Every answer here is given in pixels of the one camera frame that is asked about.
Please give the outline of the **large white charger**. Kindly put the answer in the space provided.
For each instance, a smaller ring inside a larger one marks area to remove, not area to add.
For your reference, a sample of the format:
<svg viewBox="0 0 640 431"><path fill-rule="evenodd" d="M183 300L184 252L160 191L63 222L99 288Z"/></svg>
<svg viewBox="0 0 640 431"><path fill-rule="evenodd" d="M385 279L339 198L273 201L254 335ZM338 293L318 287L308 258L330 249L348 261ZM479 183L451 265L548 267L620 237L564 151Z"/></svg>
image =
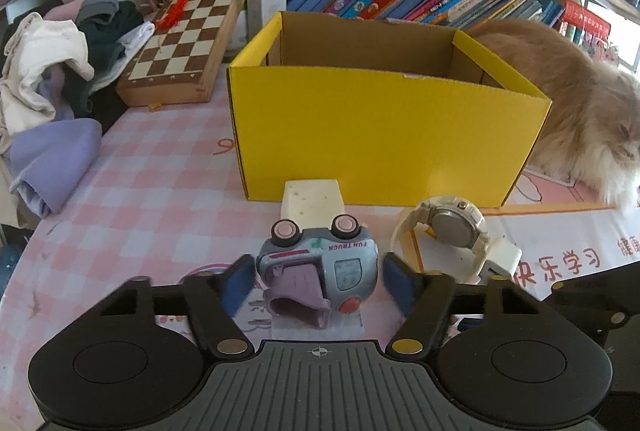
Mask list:
<svg viewBox="0 0 640 431"><path fill-rule="evenodd" d="M326 328L316 328L297 319L271 315L262 299L247 301L234 316L243 333L252 339L273 340L353 340L364 336L360 312L332 314Z"/></svg>

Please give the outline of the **red tassel ornament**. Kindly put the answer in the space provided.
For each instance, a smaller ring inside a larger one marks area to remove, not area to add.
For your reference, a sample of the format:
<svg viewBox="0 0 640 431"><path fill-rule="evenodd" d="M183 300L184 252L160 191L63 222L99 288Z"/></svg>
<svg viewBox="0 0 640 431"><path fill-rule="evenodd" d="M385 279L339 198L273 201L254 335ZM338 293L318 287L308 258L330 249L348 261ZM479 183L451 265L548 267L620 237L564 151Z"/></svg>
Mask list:
<svg viewBox="0 0 640 431"><path fill-rule="evenodd" d="M190 0L175 0L155 23L157 30L170 30L181 18Z"/></svg>

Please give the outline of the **yellow cardboard box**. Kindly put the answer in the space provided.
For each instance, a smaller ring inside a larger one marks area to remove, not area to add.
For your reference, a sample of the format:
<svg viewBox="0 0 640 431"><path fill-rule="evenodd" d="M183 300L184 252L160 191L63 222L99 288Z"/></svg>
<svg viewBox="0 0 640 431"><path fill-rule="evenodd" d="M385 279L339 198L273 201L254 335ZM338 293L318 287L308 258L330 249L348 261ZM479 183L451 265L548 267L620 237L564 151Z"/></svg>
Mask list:
<svg viewBox="0 0 640 431"><path fill-rule="evenodd" d="M550 99L466 33L280 13L228 69L245 195L336 180L348 204L509 197Z"/></svg>

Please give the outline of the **orange fluffy cat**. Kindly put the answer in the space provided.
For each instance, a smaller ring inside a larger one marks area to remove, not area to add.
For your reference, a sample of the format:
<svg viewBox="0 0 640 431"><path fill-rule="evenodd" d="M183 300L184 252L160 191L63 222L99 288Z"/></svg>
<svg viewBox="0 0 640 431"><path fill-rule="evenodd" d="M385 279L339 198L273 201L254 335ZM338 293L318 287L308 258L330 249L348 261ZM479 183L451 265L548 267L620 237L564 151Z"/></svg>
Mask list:
<svg viewBox="0 0 640 431"><path fill-rule="evenodd" d="M584 183L620 211L638 206L637 79L541 22L496 19L471 36L552 100L528 164Z"/></svg>

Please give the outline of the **cream eraser block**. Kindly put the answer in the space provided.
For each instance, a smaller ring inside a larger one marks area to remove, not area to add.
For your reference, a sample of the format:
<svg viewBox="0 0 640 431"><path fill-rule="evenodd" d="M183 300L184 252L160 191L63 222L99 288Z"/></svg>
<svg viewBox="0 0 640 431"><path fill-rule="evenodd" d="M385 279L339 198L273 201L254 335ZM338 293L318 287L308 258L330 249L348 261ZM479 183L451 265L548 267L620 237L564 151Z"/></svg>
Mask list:
<svg viewBox="0 0 640 431"><path fill-rule="evenodd" d="M336 180L288 180L284 185L280 217L300 229L329 229L335 217L345 213Z"/></svg>

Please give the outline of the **red book box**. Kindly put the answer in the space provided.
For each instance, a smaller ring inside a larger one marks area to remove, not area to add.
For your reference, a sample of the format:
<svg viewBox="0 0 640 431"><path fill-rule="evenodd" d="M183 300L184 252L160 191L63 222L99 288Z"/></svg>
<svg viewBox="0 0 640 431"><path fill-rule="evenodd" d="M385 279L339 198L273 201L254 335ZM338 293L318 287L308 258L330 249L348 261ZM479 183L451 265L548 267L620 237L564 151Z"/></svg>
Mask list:
<svg viewBox="0 0 640 431"><path fill-rule="evenodd" d="M611 32L607 21L572 0L565 1L564 12L556 22L556 28L578 46L606 44Z"/></svg>

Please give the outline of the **pile of clothes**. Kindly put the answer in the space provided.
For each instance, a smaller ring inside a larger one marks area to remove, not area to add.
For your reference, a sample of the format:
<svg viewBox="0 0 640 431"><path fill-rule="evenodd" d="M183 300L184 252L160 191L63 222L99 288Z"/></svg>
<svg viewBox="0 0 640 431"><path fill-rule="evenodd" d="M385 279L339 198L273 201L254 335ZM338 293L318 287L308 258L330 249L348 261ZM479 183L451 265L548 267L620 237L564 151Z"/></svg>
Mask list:
<svg viewBox="0 0 640 431"><path fill-rule="evenodd" d="M94 96L117 81L154 31L136 4L122 0L47 0L6 27L3 224L25 227L61 211L122 112Z"/></svg>

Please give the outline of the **wooden chess board box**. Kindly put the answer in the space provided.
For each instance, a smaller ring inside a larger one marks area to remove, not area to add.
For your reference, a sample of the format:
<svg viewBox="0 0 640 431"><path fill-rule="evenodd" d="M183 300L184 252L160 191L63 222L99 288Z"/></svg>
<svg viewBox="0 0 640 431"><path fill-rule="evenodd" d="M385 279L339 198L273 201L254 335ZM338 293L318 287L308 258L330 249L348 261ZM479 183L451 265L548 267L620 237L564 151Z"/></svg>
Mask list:
<svg viewBox="0 0 640 431"><path fill-rule="evenodd" d="M189 0L129 61L116 92L129 107L208 102L245 0Z"/></svg>

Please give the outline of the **blue toy truck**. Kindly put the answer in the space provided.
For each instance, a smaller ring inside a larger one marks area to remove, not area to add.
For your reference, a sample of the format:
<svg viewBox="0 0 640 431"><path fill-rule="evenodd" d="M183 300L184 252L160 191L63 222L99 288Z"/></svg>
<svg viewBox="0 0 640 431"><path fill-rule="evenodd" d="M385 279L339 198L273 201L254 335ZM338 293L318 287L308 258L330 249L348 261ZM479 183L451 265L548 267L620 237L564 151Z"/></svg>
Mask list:
<svg viewBox="0 0 640 431"><path fill-rule="evenodd" d="M326 329L333 315L357 312L372 295L378 245L350 214L338 214L330 226L315 229L281 219L271 226L256 269L271 315Z"/></svg>

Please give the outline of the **pink checkered tablecloth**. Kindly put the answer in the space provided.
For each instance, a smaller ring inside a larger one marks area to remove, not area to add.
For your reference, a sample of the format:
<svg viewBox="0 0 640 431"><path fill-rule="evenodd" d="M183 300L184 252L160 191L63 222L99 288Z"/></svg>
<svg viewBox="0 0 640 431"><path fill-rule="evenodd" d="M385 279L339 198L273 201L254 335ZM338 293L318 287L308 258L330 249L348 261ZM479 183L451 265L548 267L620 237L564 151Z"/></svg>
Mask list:
<svg viewBox="0 0 640 431"><path fill-rule="evenodd" d="M486 212L494 234L523 252L518 281L545 295L561 274L584 275L636 261L639 215L593 209L576 187L545 192L528 177L511 202ZM63 210L37 227L1 300L1 414L24 430L41 417L27 385L32 355L126 279L173 284L255 253L279 216L275 203L244 196L227 87L210 102L131 109Z"/></svg>

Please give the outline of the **small white charger cube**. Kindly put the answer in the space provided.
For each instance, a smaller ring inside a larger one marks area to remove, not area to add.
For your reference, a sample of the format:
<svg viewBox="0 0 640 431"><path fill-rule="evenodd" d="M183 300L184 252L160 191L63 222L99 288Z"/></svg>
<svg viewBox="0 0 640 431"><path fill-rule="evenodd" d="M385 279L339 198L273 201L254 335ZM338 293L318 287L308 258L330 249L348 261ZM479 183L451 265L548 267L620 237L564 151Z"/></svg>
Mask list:
<svg viewBox="0 0 640 431"><path fill-rule="evenodd" d="M511 278L522 258L522 250L506 237L491 240L486 248L485 258L480 266L480 280L488 281L490 277L501 276Z"/></svg>

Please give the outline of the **cream wrist watch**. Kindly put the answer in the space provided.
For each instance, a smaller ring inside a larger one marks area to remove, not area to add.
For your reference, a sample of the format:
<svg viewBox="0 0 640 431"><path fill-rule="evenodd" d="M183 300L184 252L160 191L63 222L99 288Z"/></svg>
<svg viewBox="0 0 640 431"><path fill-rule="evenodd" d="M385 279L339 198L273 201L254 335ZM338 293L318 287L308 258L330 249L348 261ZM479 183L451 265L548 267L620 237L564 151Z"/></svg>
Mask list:
<svg viewBox="0 0 640 431"><path fill-rule="evenodd" d="M465 279L468 284L478 284L492 276L511 275L503 267L500 258L509 258L504 253L504 240L492 241L489 237L485 217L471 201L456 196L439 196L422 200L395 227L390 238L390 251L395 250L400 236L418 225L426 225L445 245L472 252L471 272Z"/></svg>

